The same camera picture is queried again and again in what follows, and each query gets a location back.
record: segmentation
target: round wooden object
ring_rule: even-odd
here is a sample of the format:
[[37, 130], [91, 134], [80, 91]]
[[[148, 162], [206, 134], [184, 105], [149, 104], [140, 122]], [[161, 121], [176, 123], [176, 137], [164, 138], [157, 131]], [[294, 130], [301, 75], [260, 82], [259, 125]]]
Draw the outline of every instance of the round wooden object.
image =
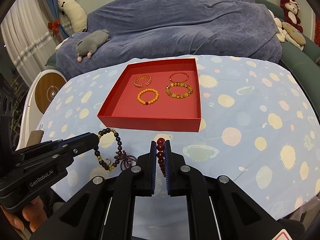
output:
[[36, 104], [41, 113], [44, 114], [65, 83], [63, 77], [57, 73], [48, 73], [39, 80], [36, 86], [35, 95]]

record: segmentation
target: polka dot sheet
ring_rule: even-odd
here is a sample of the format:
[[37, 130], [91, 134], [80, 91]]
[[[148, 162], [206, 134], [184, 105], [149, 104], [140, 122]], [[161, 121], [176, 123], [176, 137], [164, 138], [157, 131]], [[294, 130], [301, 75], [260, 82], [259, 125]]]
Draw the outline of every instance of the polka dot sheet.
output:
[[[149, 151], [152, 140], [169, 139], [187, 164], [206, 176], [229, 176], [275, 219], [314, 197], [320, 191], [320, 127], [291, 74], [277, 64], [248, 58], [177, 58], [190, 57], [196, 59], [199, 75], [200, 131], [117, 129], [124, 149], [138, 157]], [[143, 61], [149, 60], [132, 59], [71, 79], [39, 124], [43, 141], [105, 128], [97, 118], [102, 103], [127, 64]], [[103, 158], [113, 159], [114, 136], [103, 136], [99, 147]], [[76, 157], [68, 176], [52, 188], [68, 200], [93, 177], [110, 178], [119, 172], [100, 167], [92, 150]], [[162, 239], [164, 231], [173, 239], [185, 239], [188, 217], [185, 198], [167, 196], [157, 168], [155, 196], [136, 200], [133, 235]]]

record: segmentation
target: red ribbon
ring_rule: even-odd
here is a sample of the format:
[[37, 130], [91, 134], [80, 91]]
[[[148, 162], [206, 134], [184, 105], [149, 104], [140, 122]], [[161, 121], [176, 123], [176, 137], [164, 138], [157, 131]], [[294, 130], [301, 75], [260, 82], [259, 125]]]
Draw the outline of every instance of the red ribbon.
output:
[[57, 19], [53, 23], [48, 23], [48, 29], [52, 30], [53, 35], [59, 32], [58, 25], [60, 24], [60, 20]]

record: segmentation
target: red plush toy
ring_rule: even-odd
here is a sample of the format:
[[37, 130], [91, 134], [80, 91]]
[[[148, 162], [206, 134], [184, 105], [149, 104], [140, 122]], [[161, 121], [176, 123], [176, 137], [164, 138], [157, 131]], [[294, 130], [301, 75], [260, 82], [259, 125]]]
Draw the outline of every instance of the red plush toy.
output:
[[303, 32], [302, 26], [298, 25], [301, 21], [297, 16], [299, 5], [295, 0], [280, 0], [280, 6], [284, 10], [284, 21], [290, 23], [301, 33]]

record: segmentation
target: dark wooden bead bracelet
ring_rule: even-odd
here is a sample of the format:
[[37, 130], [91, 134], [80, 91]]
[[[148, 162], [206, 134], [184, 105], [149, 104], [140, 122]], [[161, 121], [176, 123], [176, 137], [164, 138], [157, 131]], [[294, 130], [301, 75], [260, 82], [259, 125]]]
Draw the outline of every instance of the dark wooden bead bracelet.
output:
[[118, 144], [118, 151], [116, 152], [115, 162], [111, 163], [111, 160], [107, 158], [106, 160], [109, 160], [109, 163], [106, 163], [99, 152], [99, 147], [94, 149], [94, 155], [98, 158], [99, 164], [106, 170], [106, 171], [112, 171], [114, 168], [120, 164], [120, 169], [123, 171], [124, 169], [128, 169], [132, 167], [132, 161], [137, 162], [137, 158], [134, 157], [133, 155], [127, 155], [125, 150], [122, 149], [122, 142], [121, 138], [119, 137], [119, 134], [116, 132], [115, 129], [113, 128], [106, 128], [98, 132], [98, 138], [99, 140], [101, 139], [102, 136], [104, 136], [107, 133], [113, 132], [113, 135], [116, 138], [117, 144]]
[[164, 153], [163, 153], [164, 142], [165, 142], [165, 140], [163, 138], [159, 138], [157, 140], [157, 150], [159, 151], [157, 153], [157, 157], [158, 157], [158, 163], [160, 166], [160, 170], [161, 170], [163, 176], [165, 177], [166, 168], [165, 168], [165, 159], [164, 159]]

